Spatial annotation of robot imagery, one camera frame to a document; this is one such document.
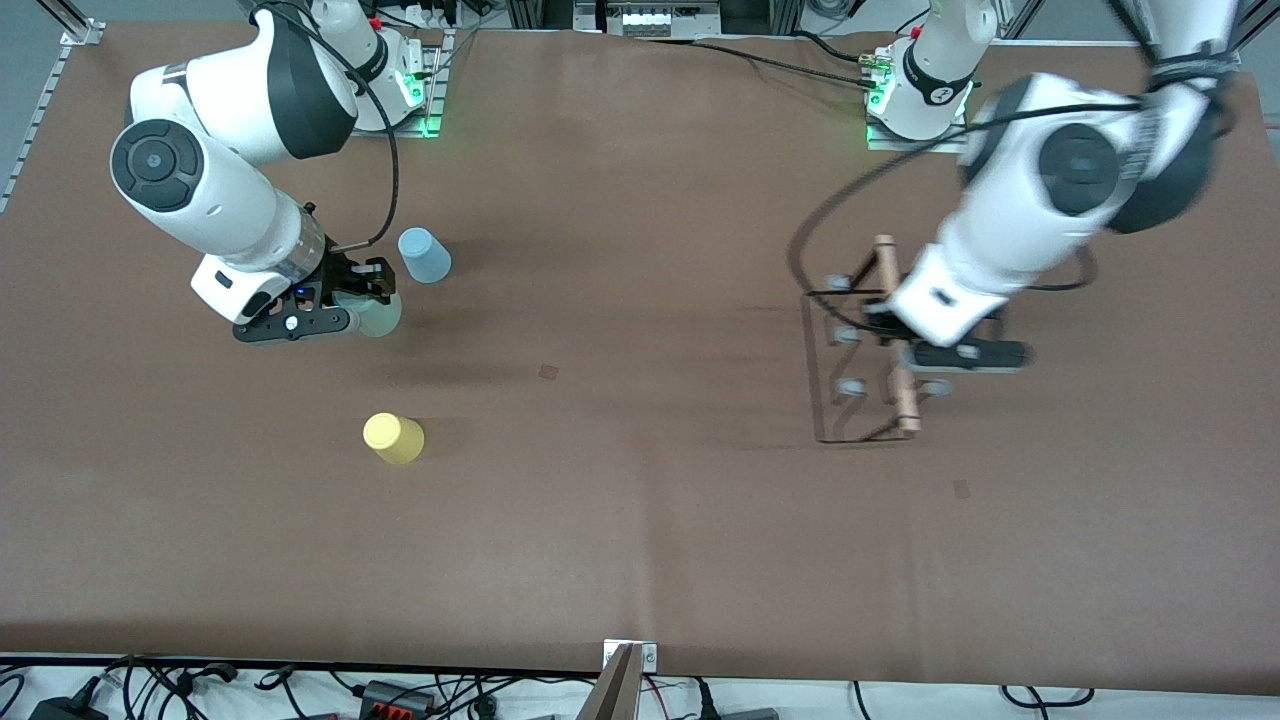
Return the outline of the pale green plastic cup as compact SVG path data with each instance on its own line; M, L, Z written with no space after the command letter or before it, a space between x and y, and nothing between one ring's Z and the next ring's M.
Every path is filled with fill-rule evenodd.
M367 337L379 338L392 333L402 316L402 299L392 293L384 304L378 297L335 291L335 305L343 307L356 325Z

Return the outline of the black wire cup holder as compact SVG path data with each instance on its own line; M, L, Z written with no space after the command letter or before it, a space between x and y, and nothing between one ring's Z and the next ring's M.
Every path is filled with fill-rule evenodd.
M849 300L877 304L901 284L899 245L878 234L861 265L801 296L801 320L813 439L828 447L861 447L914 439L927 401L950 395L942 378L922 378L908 365L911 345L900 331L867 318L836 316ZM823 304L835 305L835 311Z

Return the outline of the light blue plastic cup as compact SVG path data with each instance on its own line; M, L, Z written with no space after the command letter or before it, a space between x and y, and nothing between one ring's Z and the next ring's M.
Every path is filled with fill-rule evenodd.
M448 249L422 227L406 229L398 238L397 249L408 274L420 284L438 283L451 273Z

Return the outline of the yellow plastic cup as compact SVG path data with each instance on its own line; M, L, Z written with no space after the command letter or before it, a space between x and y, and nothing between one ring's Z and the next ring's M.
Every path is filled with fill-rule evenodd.
M394 413L371 415L362 429L365 445L385 462L412 462L426 446L424 428L413 419Z

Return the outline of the white power strip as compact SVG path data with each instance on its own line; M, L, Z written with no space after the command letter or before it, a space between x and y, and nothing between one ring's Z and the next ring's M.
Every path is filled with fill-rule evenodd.
M461 29L474 13L465 0L407 0L399 17L413 28Z

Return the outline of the orange black connector box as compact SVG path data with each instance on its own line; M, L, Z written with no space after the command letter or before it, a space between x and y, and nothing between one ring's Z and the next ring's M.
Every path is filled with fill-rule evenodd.
M434 697L388 682L361 685L358 720L428 720L435 708Z

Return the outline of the black power adapter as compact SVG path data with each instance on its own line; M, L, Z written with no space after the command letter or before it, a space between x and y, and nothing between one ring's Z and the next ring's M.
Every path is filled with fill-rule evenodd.
M73 698L54 697L41 700L27 720L110 720L90 705L78 705Z

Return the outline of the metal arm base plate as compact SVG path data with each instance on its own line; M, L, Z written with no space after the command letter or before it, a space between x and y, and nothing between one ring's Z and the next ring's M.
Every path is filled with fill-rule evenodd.
M443 122L457 31L404 32L385 27L378 35L387 44L387 64L372 90L390 128L401 138L435 138Z
M961 154L966 149L968 137L956 136L964 128L964 111L959 111L948 128L932 140L905 138L890 131L879 118L867 118L867 147L872 151L906 152L924 149L927 152Z

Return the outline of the aluminium table edge rail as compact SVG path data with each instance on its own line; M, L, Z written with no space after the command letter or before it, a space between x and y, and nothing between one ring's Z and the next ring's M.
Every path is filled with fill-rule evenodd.
M0 217L12 204L72 50L100 42L106 23L74 5L0 3Z

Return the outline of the aluminium frame equipment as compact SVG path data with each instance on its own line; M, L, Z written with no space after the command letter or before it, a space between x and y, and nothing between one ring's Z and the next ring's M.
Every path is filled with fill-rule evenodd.
M572 29L631 38L692 41L787 36L806 0L494 0L513 29Z

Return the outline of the small metal bracket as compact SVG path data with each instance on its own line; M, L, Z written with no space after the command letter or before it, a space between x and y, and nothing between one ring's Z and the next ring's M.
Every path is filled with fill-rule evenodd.
M614 652L627 644L637 647L636 655L640 657L640 664L645 674L658 674L658 643L652 641L605 639L602 644L602 666L605 667Z

